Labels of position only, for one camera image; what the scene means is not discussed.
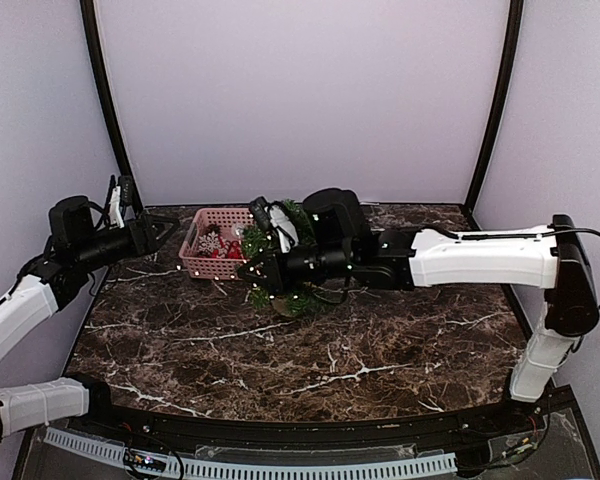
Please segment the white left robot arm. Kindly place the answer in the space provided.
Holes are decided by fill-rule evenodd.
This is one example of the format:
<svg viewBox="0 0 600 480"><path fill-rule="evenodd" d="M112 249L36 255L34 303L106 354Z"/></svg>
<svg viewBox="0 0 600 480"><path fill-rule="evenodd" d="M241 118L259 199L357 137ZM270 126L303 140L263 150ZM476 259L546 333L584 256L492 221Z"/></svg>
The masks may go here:
<svg viewBox="0 0 600 480"><path fill-rule="evenodd" d="M0 362L37 326L67 307L90 275L121 260L157 252L178 230L175 218L142 212L125 219L121 200L111 199L97 226L98 206L84 195L59 201L49 211L51 234L42 254L18 272L0 298ZM70 417L82 417L100 436L121 427L110 389L85 375L0 387L0 443L15 432Z"/></svg>

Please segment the small green christmas tree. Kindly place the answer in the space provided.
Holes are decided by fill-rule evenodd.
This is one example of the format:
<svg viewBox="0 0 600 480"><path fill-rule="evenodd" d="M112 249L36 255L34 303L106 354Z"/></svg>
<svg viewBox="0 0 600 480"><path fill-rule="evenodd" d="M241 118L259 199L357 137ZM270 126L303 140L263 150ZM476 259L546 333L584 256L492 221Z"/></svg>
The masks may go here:
<svg viewBox="0 0 600 480"><path fill-rule="evenodd" d="M279 265L279 286L259 287L251 284L251 301L260 309L272 306L278 313L289 317L303 317L325 312L333 301L320 292L318 280L302 279L292 271L290 261L294 253L300 253L304 247L315 245L315 235L309 218L301 206L292 200L282 200L290 210L291 219L300 237L300 244L289 253L280 250L278 236L260 230L254 218L254 225L246 227L243 233L242 247L246 262L259 254L275 254Z"/></svg>

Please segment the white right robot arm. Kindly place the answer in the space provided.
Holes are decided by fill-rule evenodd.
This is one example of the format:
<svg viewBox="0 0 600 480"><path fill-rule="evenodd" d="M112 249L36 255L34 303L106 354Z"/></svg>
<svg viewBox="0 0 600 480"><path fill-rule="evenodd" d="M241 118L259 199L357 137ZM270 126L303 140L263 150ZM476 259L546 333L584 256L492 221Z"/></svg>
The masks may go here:
<svg viewBox="0 0 600 480"><path fill-rule="evenodd" d="M374 230L353 191L329 188L302 203L313 233L303 241L282 203L259 197L249 210L261 230L278 236L279 245L248 256L237 274L270 295L335 278L380 290L446 284L544 290L544 316L513 369L509 396L490 413L491 426L501 434L527 420L528 403L540 399L567 352L600 320L581 232L567 215L554 216L549 225L509 231Z"/></svg>

